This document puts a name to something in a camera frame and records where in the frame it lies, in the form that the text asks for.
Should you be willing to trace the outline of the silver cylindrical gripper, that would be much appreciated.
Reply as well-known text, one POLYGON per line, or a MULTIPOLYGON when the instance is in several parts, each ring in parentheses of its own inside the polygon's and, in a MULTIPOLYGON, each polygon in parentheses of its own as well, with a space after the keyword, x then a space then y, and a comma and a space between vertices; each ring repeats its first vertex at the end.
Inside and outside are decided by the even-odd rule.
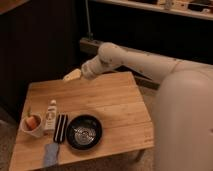
POLYGON ((81 77, 81 74, 84 78, 91 80, 102 74, 104 70, 104 64, 101 62, 98 56, 95 56, 94 58, 83 63, 81 66, 81 70, 74 69, 73 71, 65 75, 63 77, 63 80, 65 82, 76 80, 81 77))

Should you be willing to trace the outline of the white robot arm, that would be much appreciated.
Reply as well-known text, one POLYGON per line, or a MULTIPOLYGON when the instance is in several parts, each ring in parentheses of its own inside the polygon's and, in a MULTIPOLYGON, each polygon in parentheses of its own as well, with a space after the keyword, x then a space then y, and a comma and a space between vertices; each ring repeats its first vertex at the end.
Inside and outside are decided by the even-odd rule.
POLYGON ((213 171, 213 65, 105 42, 64 80, 125 66, 160 85, 152 112, 155 171, 213 171))

